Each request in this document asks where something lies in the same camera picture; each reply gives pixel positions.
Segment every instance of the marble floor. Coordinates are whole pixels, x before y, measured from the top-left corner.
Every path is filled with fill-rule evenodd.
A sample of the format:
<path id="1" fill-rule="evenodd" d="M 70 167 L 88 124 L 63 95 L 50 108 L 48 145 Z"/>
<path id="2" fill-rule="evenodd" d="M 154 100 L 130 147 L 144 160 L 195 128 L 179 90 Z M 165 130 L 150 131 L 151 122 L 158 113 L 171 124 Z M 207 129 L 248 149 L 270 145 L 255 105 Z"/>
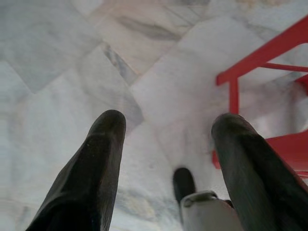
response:
<path id="1" fill-rule="evenodd" d="M 228 198 L 211 164 L 215 76 L 308 12 L 307 0 L 2 0 L 0 229 L 24 230 L 59 170 L 108 109 L 127 133 L 110 230 L 181 230 L 172 173 Z M 276 58 L 308 65 L 308 46 Z M 300 73 L 240 80 L 241 114 L 264 137 L 308 127 Z"/>

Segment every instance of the red metal frame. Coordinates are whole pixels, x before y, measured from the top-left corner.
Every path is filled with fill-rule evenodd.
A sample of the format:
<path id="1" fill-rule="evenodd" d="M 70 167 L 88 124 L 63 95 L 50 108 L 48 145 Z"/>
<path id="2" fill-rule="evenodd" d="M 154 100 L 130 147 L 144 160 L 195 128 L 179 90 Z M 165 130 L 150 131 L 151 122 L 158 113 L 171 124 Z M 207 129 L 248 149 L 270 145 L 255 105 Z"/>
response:
<path id="1" fill-rule="evenodd" d="M 308 72 L 308 67 L 304 66 L 268 63 L 268 61 L 300 44 L 308 43 L 307 31 L 308 15 L 217 76 L 217 85 L 229 82 L 230 112 L 235 114 L 239 113 L 238 78 L 257 67 Z M 304 85 L 308 95 L 308 74 L 297 79 L 296 82 Z M 308 129 L 300 133 L 273 137 L 266 140 L 279 156 L 298 173 L 299 176 L 308 178 Z M 213 151 L 212 160 L 215 167 L 219 168 L 219 162 L 215 151 Z"/>

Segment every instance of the floor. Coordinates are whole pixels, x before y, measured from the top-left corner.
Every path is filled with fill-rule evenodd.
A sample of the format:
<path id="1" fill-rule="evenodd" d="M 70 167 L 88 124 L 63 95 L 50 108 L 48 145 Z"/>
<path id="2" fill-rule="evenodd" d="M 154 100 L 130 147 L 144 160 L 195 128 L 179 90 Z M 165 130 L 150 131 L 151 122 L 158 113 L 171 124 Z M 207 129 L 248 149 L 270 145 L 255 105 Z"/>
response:
<path id="1" fill-rule="evenodd" d="M 228 198 L 211 164 L 211 125 L 228 111 L 215 76 L 307 12 L 307 0 L 2 0 L 0 229 L 29 225 L 107 109 L 127 119 L 111 231 L 181 230 L 178 166 L 198 190 Z M 273 62 L 307 65 L 307 54 L 300 46 Z M 241 114 L 264 137 L 308 127 L 299 76 L 260 68 L 241 78 Z"/>

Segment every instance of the red chair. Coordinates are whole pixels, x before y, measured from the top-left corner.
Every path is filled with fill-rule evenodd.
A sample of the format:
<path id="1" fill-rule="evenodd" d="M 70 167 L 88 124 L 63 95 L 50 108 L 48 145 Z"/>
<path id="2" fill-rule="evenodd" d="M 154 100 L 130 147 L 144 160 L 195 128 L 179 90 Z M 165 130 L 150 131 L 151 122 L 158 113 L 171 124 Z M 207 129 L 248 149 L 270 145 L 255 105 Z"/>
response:
<path id="1" fill-rule="evenodd" d="M 268 63 L 268 61 L 303 43 L 308 43 L 308 15 L 228 70 L 220 73 L 217 76 L 216 84 L 221 85 L 229 82 L 230 112 L 239 113 L 238 78 L 257 67 L 308 72 L 308 67 L 304 66 Z M 296 82 L 303 84 L 308 95 L 308 74 L 297 79 Z M 308 178 L 308 129 L 300 133 L 266 140 L 299 176 Z M 215 151 L 213 151 L 212 161 L 215 167 L 219 168 L 219 161 Z"/>

